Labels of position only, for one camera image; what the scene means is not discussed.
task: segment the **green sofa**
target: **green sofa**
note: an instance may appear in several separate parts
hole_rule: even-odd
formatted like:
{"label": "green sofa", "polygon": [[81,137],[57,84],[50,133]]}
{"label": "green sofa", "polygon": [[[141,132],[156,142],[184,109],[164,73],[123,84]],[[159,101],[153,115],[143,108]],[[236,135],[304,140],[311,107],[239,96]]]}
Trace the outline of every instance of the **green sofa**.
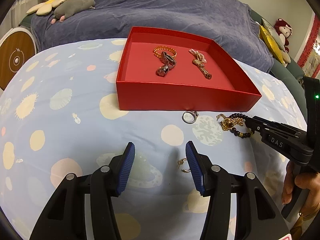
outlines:
{"label": "green sofa", "polygon": [[[254,21],[262,24],[262,17],[258,13],[252,10],[250,16]],[[304,96],[304,90],[298,82],[298,79],[304,76],[304,72],[300,66],[291,58],[291,63],[288,64],[287,67],[284,67],[274,58],[274,64],[271,68],[270,74],[281,80],[286,85],[296,100],[304,119],[307,121],[306,98]]]}

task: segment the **round wooden panel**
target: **round wooden panel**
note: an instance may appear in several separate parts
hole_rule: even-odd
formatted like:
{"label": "round wooden panel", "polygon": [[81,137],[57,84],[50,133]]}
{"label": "round wooden panel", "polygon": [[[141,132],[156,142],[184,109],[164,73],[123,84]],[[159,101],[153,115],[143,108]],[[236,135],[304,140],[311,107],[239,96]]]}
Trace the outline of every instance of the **round wooden panel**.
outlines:
{"label": "round wooden panel", "polygon": [[12,33],[0,46],[0,87],[4,90],[22,65],[35,55],[31,37],[25,32]]}

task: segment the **silver screw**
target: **silver screw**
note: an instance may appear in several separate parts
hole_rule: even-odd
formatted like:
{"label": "silver screw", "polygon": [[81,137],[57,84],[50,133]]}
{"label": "silver screw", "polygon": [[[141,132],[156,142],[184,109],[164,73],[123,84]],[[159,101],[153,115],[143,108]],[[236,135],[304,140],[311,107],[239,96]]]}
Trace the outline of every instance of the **silver screw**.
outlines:
{"label": "silver screw", "polygon": [[67,180],[73,180],[75,178],[75,175],[73,173],[69,173],[67,176],[66,176],[66,179]]}
{"label": "silver screw", "polygon": [[213,170],[213,171],[215,171],[215,172],[218,172],[218,171],[221,170],[221,168],[220,168],[218,165],[213,165],[213,166],[211,167],[211,170]]}
{"label": "silver screw", "polygon": [[252,172],[247,173],[247,177],[249,179],[254,179],[256,177],[256,175],[254,175]]}
{"label": "silver screw", "polygon": [[100,171],[101,172],[108,172],[108,171],[110,171],[110,167],[109,166],[102,166]]}

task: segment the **doll face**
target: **doll face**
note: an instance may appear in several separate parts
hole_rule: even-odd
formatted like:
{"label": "doll face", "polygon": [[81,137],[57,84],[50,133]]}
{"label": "doll face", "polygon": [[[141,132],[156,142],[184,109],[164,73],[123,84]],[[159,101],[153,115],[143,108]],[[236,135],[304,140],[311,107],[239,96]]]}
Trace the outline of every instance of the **doll face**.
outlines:
{"label": "doll face", "polygon": [[281,27],[279,27],[279,29],[280,29],[280,31],[281,31],[281,33],[286,37],[286,38],[288,38],[290,35],[291,35],[291,33],[292,33],[292,30],[290,30],[288,27],[283,27],[283,26],[281,26]]}

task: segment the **bedsheet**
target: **bedsheet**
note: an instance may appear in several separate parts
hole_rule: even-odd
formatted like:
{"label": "bedsheet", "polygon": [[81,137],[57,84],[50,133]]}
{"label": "bedsheet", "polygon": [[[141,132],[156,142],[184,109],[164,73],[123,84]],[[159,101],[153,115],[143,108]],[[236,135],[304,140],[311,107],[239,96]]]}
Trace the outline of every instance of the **bedsheet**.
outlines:
{"label": "bedsheet", "polygon": [[268,72],[273,58],[258,38],[251,8],[238,0],[96,0],[95,9],[51,25],[52,13],[31,27],[39,51],[76,41],[127,38],[132,26],[165,28],[215,40],[233,58]]}
{"label": "bedsheet", "polygon": [[[189,140],[230,173],[256,173],[282,208],[288,160],[261,143],[258,133],[241,139],[223,132],[218,112],[199,112],[194,124],[186,124],[183,111],[118,109],[115,80],[125,42],[81,41],[42,51],[0,97],[0,206],[23,239],[29,239],[66,174],[91,174],[122,154],[129,141],[136,148],[132,171],[126,190],[112,198],[123,240],[200,238],[209,199],[195,190],[190,173],[177,168]],[[247,115],[306,129],[281,81],[237,63],[262,94]],[[234,237],[235,216],[232,196],[228,240]]]}

